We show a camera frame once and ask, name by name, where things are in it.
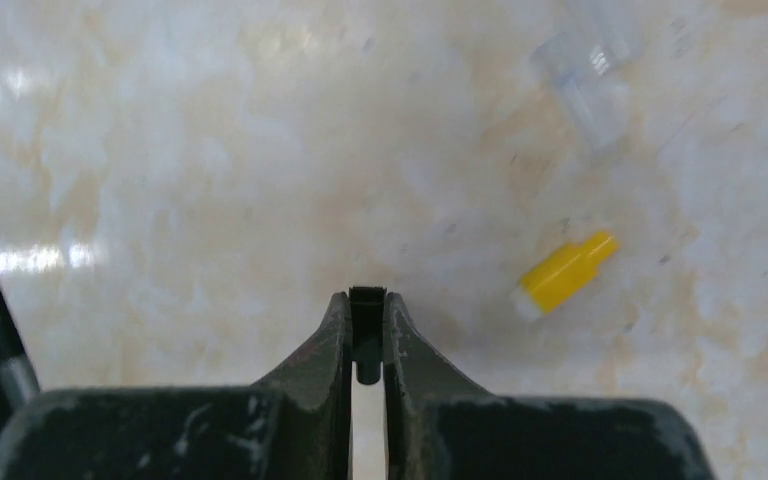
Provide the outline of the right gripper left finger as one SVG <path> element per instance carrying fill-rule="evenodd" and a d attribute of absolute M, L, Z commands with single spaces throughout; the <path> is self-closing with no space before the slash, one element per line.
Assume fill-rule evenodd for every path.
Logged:
<path fill-rule="evenodd" d="M 350 300 L 250 385 L 46 392 L 0 434 L 0 479 L 348 479 Z"/>

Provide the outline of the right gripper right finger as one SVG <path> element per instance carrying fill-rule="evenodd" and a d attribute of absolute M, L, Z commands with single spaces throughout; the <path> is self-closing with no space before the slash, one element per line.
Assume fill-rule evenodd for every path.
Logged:
<path fill-rule="evenodd" d="M 391 479 L 711 479 L 694 429 L 651 399 L 496 395 L 416 329 L 403 298 L 383 313 Z"/>

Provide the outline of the black marker cap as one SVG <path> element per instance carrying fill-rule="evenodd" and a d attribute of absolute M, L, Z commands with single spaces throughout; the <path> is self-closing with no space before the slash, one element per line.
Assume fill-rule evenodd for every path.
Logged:
<path fill-rule="evenodd" d="M 384 287 L 354 286 L 349 289 L 352 360 L 356 379 L 362 385 L 375 385 L 382 376 L 386 296 L 387 290 Z"/>

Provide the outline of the clear pen cap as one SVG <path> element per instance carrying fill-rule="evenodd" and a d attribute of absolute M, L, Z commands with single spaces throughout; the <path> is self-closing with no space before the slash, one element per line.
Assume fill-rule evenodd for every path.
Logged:
<path fill-rule="evenodd" d="M 563 29 L 541 43 L 532 59 L 584 144 L 604 152 L 627 131 L 629 114 L 618 71 L 638 56 L 638 45 L 623 34 L 591 41 Z"/>

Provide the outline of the yellow marker cap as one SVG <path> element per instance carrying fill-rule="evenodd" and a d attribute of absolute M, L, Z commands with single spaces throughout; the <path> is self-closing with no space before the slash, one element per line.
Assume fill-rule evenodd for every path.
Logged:
<path fill-rule="evenodd" d="M 562 245 L 518 280 L 511 294 L 516 312 L 527 321 L 551 314 L 590 284 L 619 248 L 619 241 L 608 231 Z"/>

